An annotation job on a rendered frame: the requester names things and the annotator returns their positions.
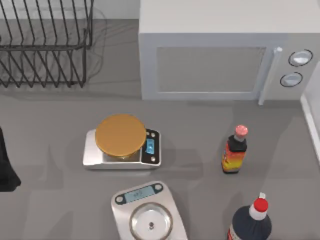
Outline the scale with golden round pan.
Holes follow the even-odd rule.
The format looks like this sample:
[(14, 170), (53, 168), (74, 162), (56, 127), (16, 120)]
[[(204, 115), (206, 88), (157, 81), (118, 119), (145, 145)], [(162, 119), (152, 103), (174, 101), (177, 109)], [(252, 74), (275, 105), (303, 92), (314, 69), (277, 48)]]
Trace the scale with golden round pan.
[(161, 133), (134, 115), (110, 115), (86, 133), (82, 165), (87, 169), (149, 170), (161, 164)]

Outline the small dark bottle pink cap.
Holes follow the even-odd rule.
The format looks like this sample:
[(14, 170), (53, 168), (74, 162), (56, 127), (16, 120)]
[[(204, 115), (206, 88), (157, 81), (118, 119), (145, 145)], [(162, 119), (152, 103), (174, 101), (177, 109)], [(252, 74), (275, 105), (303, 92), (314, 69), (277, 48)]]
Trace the small dark bottle pink cap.
[(245, 125), (239, 124), (235, 127), (234, 133), (228, 137), (221, 158), (221, 167), (225, 174), (235, 174), (241, 169), (248, 148), (246, 139), (248, 132)]

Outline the silver scale with steel pan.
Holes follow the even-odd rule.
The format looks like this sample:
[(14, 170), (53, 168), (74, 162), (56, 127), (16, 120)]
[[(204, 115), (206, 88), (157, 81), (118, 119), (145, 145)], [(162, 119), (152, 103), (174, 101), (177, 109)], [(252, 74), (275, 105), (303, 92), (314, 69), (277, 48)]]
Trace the silver scale with steel pan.
[(162, 181), (119, 191), (110, 204), (120, 240), (188, 240), (173, 195)]

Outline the pale microwave oven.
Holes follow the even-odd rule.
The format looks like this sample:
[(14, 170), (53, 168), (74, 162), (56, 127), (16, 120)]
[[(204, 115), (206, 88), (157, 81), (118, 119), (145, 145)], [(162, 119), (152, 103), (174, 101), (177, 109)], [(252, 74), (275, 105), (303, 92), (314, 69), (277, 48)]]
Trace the pale microwave oven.
[[(299, 100), (320, 64), (320, 0), (141, 0), (138, 46), (144, 100), (258, 101), (277, 47), (265, 101)], [(291, 66), (303, 50), (312, 60)]]

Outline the small microwave knob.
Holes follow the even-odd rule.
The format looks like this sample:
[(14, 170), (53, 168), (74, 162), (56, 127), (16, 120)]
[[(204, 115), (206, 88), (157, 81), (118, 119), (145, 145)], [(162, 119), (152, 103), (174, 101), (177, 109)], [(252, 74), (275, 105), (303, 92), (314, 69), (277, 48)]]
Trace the small microwave knob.
[(285, 88), (293, 88), (299, 85), (302, 82), (303, 78), (304, 77), (301, 73), (293, 72), (283, 75), (280, 78), (279, 83)]

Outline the large dark bottle red cap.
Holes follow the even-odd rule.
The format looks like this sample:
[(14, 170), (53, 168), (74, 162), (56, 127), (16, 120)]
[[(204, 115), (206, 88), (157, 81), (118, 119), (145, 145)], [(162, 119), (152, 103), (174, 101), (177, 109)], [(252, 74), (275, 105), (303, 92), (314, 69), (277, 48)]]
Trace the large dark bottle red cap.
[(251, 205), (240, 207), (233, 215), (226, 240), (269, 240), (272, 221), (269, 203), (261, 192)]

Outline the large microwave knob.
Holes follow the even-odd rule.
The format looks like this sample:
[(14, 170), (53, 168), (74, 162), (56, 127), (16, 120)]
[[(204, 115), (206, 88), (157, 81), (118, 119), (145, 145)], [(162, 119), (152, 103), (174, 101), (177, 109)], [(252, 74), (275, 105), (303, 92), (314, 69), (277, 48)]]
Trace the large microwave knob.
[(304, 49), (293, 52), (288, 58), (288, 63), (293, 67), (302, 67), (307, 65), (312, 59), (313, 53), (308, 49)]

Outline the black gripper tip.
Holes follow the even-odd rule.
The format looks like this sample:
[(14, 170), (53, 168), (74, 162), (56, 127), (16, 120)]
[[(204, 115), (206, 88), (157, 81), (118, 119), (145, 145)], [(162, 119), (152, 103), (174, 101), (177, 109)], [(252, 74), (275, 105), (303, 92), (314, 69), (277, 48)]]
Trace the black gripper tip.
[(0, 127), (0, 193), (14, 192), (21, 183), (21, 179), (10, 163), (3, 130)]

